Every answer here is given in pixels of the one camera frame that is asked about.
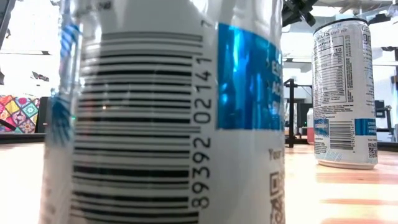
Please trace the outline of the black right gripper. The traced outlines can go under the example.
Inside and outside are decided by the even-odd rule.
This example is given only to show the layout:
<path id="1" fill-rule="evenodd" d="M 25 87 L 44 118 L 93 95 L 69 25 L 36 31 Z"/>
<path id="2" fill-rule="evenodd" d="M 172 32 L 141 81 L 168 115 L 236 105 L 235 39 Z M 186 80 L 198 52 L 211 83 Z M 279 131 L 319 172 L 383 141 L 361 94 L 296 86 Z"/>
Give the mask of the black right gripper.
<path id="1" fill-rule="evenodd" d="M 310 13 L 317 0 L 283 0 L 282 26 L 296 22 L 306 22 L 310 27 L 316 23 L 314 16 Z"/>

